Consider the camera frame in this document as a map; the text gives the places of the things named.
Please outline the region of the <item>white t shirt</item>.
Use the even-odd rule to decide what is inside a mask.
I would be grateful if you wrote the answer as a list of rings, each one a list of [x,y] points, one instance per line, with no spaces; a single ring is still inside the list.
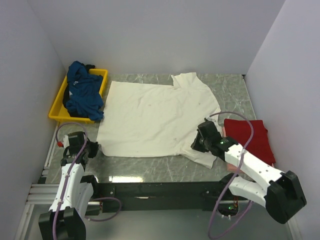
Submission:
[[[113,81],[97,133],[108,157],[182,155],[211,168],[215,157],[191,148],[205,118],[221,111],[212,90],[194,72],[172,77],[172,85]]]

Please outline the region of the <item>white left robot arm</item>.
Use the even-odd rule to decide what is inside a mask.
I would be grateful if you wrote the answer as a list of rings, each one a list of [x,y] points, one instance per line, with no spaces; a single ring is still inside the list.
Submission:
[[[88,141],[76,158],[82,147],[82,143],[71,143],[64,148],[56,196],[49,211],[38,220],[43,240],[86,239],[84,218],[88,203],[99,197],[100,188],[93,175],[85,175],[85,168],[88,160],[97,155],[99,144]]]

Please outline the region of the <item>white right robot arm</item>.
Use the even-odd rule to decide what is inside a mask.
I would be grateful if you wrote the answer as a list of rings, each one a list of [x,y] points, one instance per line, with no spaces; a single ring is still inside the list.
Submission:
[[[239,196],[253,201],[267,210],[278,223],[285,224],[306,204],[307,200],[298,176],[283,172],[263,162],[233,138],[222,137],[212,121],[204,121],[197,127],[197,135],[191,145],[193,150],[211,153],[248,175],[232,178],[219,187],[222,198],[230,200]]]

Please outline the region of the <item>folded red t shirt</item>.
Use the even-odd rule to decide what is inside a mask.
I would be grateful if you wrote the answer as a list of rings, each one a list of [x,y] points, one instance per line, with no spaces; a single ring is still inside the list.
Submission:
[[[269,144],[268,130],[264,122],[262,120],[250,120],[249,122],[253,127],[253,137],[245,149],[264,163],[273,166],[276,159]],[[225,119],[224,129],[227,137],[231,137],[242,146],[251,136],[251,128],[245,120]]]

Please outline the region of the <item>yellow plastic bin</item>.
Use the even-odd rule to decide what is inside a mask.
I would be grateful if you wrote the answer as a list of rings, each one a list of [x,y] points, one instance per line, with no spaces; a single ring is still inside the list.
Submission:
[[[99,89],[99,94],[101,97],[103,97],[107,83],[108,83],[108,70],[92,68],[89,70],[89,73],[103,77],[102,83]],[[77,122],[77,123],[83,123],[83,124],[94,124],[95,122],[93,120],[90,120],[89,118],[71,117],[69,115],[67,109],[63,105],[63,98],[64,98],[64,92],[66,87],[67,87],[67,76],[65,76],[61,84],[61,87],[57,93],[57,96],[55,97],[52,107],[48,113],[48,117],[50,119],[56,120],[59,123]]]

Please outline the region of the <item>black base crossbeam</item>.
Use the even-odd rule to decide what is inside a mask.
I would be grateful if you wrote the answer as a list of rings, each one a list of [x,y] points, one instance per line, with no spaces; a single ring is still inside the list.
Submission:
[[[100,202],[103,213],[122,211],[203,210],[212,211],[226,183],[200,182],[124,182],[98,183],[91,197]]]

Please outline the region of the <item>blue t shirt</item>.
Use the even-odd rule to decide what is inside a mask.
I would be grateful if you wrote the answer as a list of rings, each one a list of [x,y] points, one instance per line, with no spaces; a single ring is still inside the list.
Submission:
[[[104,117],[103,99],[99,94],[103,77],[86,72],[79,61],[74,61],[68,68],[67,83],[70,99],[66,103],[71,117],[89,118],[100,121]]]

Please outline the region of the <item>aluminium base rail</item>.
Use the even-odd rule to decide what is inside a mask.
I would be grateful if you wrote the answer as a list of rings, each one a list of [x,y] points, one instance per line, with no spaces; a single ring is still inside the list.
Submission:
[[[59,184],[32,184],[26,199],[26,205],[51,205],[55,200],[59,200],[61,194],[57,195]],[[90,183],[81,183],[75,193],[65,191],[63,202],[75,206],[82,195],[89,195],[89,199],[94,195],[93,186]]]

